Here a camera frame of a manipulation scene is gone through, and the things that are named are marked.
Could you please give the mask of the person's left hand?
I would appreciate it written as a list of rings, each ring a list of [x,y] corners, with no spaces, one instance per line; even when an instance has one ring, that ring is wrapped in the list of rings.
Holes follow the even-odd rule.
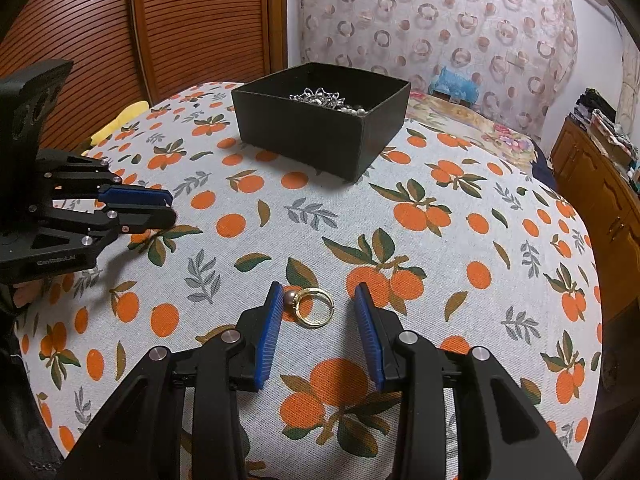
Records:
[[[54,278],[40,278],[35,281],[9,285],[9,303],[6,310],[17,314],[41,297],[50,296],[53,300],[58,300],[63,292],[66,292],[64,281],[55,281]]]

